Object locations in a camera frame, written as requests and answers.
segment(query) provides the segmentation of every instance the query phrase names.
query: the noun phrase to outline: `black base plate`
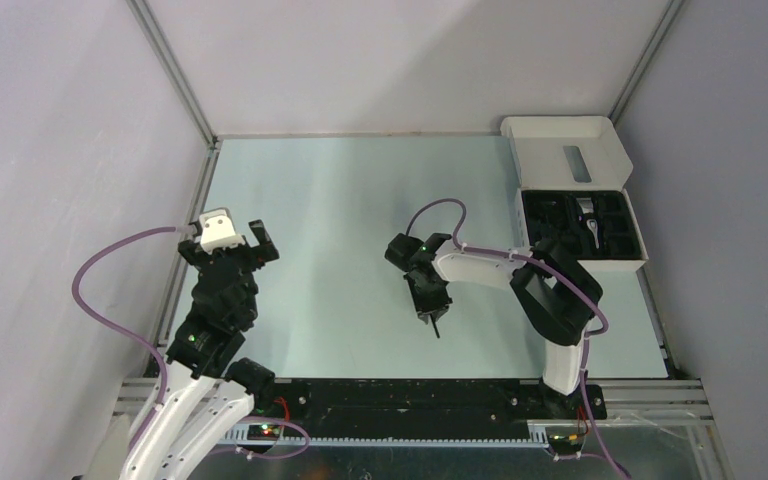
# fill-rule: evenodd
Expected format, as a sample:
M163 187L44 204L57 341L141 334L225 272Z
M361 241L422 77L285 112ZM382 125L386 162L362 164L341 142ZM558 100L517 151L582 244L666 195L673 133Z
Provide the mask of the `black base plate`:
M517 379L284 379L274 393L287 401L290 418L318 438L528 438L527 420L575 420L581 405L578 393L557 402L545 387ZM587 394L594 417L605 419L602 389L588 385Z

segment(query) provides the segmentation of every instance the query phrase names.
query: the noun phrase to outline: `white wall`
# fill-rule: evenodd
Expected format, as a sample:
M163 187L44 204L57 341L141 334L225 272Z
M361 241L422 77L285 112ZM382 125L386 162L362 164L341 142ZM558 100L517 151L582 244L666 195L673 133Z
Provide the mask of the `white wall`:
M673 347L768 478L768 2L689 2L620 134Z
M204 152L124 1L0 1L0 478L82 473L141 355L73 305L72 275L181 223ZM147 333L175 241L100 265L89 302Z
M213 128L252 134L606 115L667 0L151 3Z

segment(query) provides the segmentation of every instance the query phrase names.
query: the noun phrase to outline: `gray wall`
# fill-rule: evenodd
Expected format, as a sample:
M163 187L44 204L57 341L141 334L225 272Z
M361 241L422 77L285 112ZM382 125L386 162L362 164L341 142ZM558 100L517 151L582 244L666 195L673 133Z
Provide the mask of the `gray wall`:
M86 467L141 352L72 303L72 275L182 223L204 152L126 2L0 0L0 479ZM88 302L147 333L176 240L103 261Z
M689 2L620 135L672 346L768 478L768 1Z

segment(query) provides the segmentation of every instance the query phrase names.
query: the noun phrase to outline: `cable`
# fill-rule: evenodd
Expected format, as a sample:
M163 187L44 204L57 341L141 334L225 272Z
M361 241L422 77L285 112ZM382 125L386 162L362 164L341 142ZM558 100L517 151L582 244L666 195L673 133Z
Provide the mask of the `cable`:
M251 458L262 458L264 460L284 460L285 458L291 458L295 457L296 455L302 454L305 450L310 447L310 435L307 433L307 431L302 428L300 425L297 425L293 422L288 422L285 420L279 420L277 418L266 418L266 417L246 417L242 421L244 422L251 422L251 423L273 423L276 425L281 425L282 427L290 427L293 430L299 432L304 437L304 445L301 446L301 448L292 451L290 453L285 453L283 455L264 455L262 453L255 453L251 450L246 450L245 448L237 445L234 447L223 447L223 448L217 448L215 450L212 450L210 453L205 455L205 457L209 457L211 455L219 455L223 453L245 453L246 457Z
M610 326L608 322L608 318L605 316L604 313L602 313L602 310L599 309L599 306L596 305L596 303L594 303L592 300L590 300L590 298L584 292L582 292L581 289L578 288L570 279L562 275L561 272L537 260L536 258L520 255L518 253L506 252L502 250L471 247L467 244L461 243L460 240L458 239L458 233L460 233L460 229L463 226L464 221L466 220L466 205L464 205L462 201L456 198L443 198L440 200L436 200L419 209L419 211L417 211L414 214L413 218L411 218L410 222L408 223L407 234L410 233L411 227L413 226L414 222L416 221L416 219L419 217L420 214L422 214L429 208L433 207L434 205L438 205L440 203L455 203L461 207L461 218L458 221L457 225L455 226L454 230L452 231L452 243L455 245L455 247L458 250L461 250L462 252L466 252L466 253L491 255L491 256L501 257L505 259L513 258L513 259L520 260L522 262L534 265L542 269L546 273L550 274L551 276L555 277L555 279L558 282L561 282L563 286L567 287L576 297L579 298L579 300L581 300L585 305L587 305L587 307L599 319L599 321L602 324L601 327L596 330L585 331L584 335L582 336L583 346L582 346L582 355L581 355L581 365L579 366L579 382L578 383L579 383L579 389L581 390L582 399L584 401L585 412L587 413L587 417L590 419L590 423L593 425L593 433L596 435L596 440L599 442L599 446L602 448L602 453L604 457L596 454L586 454L586 455L603 458L605 461L608 462L608 464L611 465L611 467L620 477L625 479L630 479L631 475L628 473L628 470L626 470L625 467L620 465L619 462L614 460L614 457L611 456L611 453L608 451L608 447L605 445L605 442L602 439L602 435L599 433L599 429L596 426L596 421L593 418L593 412L590 409L590 403L587 398L587 389L585 388L585 383L587 381L587 369L586 369L587 357L590 353L590 336L602 335L603 333L607 332Z
M160 390L157 392L157 398L155 399L155 403L157 405L163 405L163 397L166 394L166 362L163 361L163 355L160 354L160 352L154 348L154 345L150 344L146 339L139 336L135 332L132 332L131 330L128 330L127 328L108 320L104 317L104 315L96 312L95 310L90 307L86 301L84 301L84 298L81 296L81 280L84 279L84 275L87 273L87 271L95 265L96 262L101 260L102 258L106 257L110 253L124 247L125 245L131 244L133 242L136 242L137 240L141 240L146 237L150 237L152 235L157 235L159 233L176 233L176 232L190 232L190 227L159 227L159 228L152 228L151 230L146 230L144 232L137 233L135 235L131 235L128 238L124 238L122 240L119 240L118 242L114 243L113 245L110 245L108 247L105 247L100 252L96 253L92 257L89 258L86 262L84 262L83 265L81 265L81 268L78 269L78 272L75 274L75 278L72 280L72 298L75 299L75 303L78 304L81 309L86 312L87 315L92 317L94 320L98 321L105 327L114 330L116 332L121 333L122 335L125 335L126 337L130 338L131 340L134 340L135 342L139 343L143 346L146 350L151 353L151 356L154 357L154 360L157 362L157 365L160 368ZM140 439L140 437L143 435L145 430L148 428L149 424L151 423L151 420L154 418L154 415L157 412L155 409L151 409L148 411L148 415L146 415L145 419L143 420L143 423L140 424L140 427L137 429L137 431L134 433L133 438L131 438L131 441L128 443L128 451L134 448L134 445L137 444L137 441Z

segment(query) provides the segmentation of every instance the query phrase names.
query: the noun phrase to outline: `metal frame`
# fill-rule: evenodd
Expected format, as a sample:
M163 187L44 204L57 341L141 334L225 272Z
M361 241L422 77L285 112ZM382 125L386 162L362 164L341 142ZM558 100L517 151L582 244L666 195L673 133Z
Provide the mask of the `metal frame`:
M216 162L221 149L222 141L219 139L202 111L198 100L192 91L186 76L175 59L175 55L157 22L154 13L147 0L127 0L140 27L145 33L146 39L157 55L164 71L166 71L170 83L177 92L181 103L188 115L193 120L196 128L207 145L207 152L198 177L198 183L193 194L191 207L187 220L192 221L204 208L207 193L210 187ZM684 0L669 0L664 13L659 20L652 36L643 49L640 58L636 62L628 80L617 97L611 109L609 118L614 124L618 124L623 113L628 107L629 101L640 85L641 79L648 71L658 49L663 44L670 28L685 5ZM245 135L228 135L223 138L245 138ZM161 349L166 347L169 330L172 325L174 311L180 297L186 264L180 258L176 258L167 282L164 296L161 321L155 335L155 344ZM671 367L672 356L670 354L664 327L658 317L656 302L649 289L649 282L645 271L640 272L640 283L646 297L647 306L653 320L656 334L664 351L665 362L671 375L675 369ZM128 378L122 383L119 397L114 408L114 415L133 413L139 410L148 398L148 394L154 385L155 379L149 375L139 378ZM536 380L521 380L522 383L535 383ZM656 427L674 428L685 427L686 440L693 447L694 458L700 477L703 480L732 479L734 478L728 462L726 461L722 441L719 438L714 417L708 405L708 399L699 380L612 380L595 379L602 387L608 418L599 421L601 427ZM212 393L200 402L200 407L207 403ZM530 421L531 426L542 431L543 428L571 427L575 425L570 420L539 420ZM357 442L348 439L336 441L336 439L316 439L315 444L321 445L356 445ZM481 446L492 446L483 443Z

